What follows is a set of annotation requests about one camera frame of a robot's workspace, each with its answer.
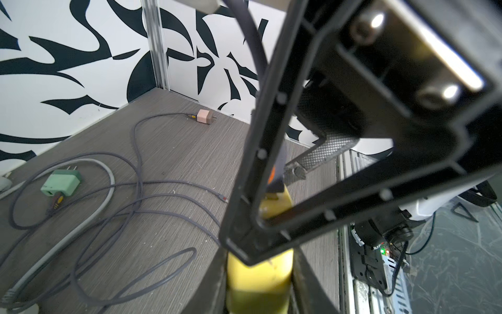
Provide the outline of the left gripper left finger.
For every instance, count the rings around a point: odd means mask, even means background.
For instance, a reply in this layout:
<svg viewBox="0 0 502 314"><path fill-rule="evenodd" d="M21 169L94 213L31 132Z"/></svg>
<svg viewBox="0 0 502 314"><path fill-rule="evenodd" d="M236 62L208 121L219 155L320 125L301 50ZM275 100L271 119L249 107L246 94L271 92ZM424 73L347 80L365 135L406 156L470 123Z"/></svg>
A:
<svg viewBox="0 0 502 314"><path fill-rule="evenodd" d="M227 251L219 248L182 314L223 314L227 295Z"/></svg>

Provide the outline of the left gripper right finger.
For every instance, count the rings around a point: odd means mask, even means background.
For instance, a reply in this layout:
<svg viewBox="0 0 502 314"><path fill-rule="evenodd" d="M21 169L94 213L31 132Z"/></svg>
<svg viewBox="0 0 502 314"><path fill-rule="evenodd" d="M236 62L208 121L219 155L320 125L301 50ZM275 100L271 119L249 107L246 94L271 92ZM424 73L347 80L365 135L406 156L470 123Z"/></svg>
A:
<svg viewBox="0 0 502 314"><path fill-rule="evenodd" d="M300 248L294 249L290 313L339 313Z"/></svg>

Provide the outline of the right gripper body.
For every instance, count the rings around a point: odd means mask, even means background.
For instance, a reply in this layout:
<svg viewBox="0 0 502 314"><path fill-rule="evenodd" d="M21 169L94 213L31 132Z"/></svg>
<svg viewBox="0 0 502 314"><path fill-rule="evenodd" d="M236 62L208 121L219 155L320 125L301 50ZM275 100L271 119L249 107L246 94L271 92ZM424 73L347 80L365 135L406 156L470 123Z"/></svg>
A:
<svg viewBox="0 0 502 314"><path fill-rule="evenodd" d="M501 171L501 9L494 1L385 1L372 71L339 47L334 85L393 141L389 157L290 210L299 245Z"/></svg>

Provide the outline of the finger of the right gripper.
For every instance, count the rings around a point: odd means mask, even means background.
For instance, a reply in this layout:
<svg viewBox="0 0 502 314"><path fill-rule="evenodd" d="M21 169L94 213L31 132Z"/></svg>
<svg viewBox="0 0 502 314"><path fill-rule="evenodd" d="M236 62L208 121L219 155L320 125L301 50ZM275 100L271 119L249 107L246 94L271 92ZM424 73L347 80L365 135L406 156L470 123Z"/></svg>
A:
<svg viewBox="0 0 502 314"><path fill-rule="evenodd" d="M295 117L318 139L284 167L284 184L304 181L307 174L350 150L361 130L354 115L359 110L326 78L312 78L303 88Z"/></svg>
<svg viewBox="0 0 502 314"><path fill-rule="evenodd" d="M264 75L243 159L222 222L222 245L246 265L255 265L328 230L336 214L324 190L277 218L263 218L259 205L277 160L289 120L310 72L314 35L305 27L310 1L293 1Z"/></svg>

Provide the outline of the dark usb cable yellow charger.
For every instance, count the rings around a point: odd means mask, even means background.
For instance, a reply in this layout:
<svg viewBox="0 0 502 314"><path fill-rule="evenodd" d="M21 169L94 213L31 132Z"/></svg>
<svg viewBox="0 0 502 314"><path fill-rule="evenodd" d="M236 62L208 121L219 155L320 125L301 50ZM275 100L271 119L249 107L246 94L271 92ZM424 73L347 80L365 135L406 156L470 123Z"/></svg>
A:
<svg viewBox="0 0 502 314"><path fill-rule="evenodd" d="M166 284L132 301L111 306L108 313L180 313L200 284L218 245L226 204L204 191L177 189L175 196L141 204L119 240L88 273L79 278L89 296L109 300L127 284L128 296L180 270Z"/></svg>

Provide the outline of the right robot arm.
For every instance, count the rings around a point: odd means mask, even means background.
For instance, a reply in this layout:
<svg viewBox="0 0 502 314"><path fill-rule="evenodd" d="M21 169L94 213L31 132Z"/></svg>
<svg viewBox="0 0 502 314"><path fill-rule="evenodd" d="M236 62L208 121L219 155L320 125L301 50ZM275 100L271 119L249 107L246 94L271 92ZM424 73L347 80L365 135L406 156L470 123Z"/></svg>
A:
<svg viewBox="0 0 502 314"><path fill-rule="evenodd" d="M382 235L501 171L500 1L268 1L286 15L222 245L254 265L350 223Z"/></svg>

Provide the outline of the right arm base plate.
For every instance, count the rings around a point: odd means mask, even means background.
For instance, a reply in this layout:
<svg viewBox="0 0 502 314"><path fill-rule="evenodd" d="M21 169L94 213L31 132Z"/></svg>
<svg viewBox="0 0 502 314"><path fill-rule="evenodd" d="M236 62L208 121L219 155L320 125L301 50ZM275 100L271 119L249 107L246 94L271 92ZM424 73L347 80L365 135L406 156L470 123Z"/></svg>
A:
<svg viewBox="0 0 502 314"><path fill-rule="evenodd" d="M360 239L354 224L349 226L349 255L350 269L354 279L380 292L388 290L389 285L381 253Z"/></svg>

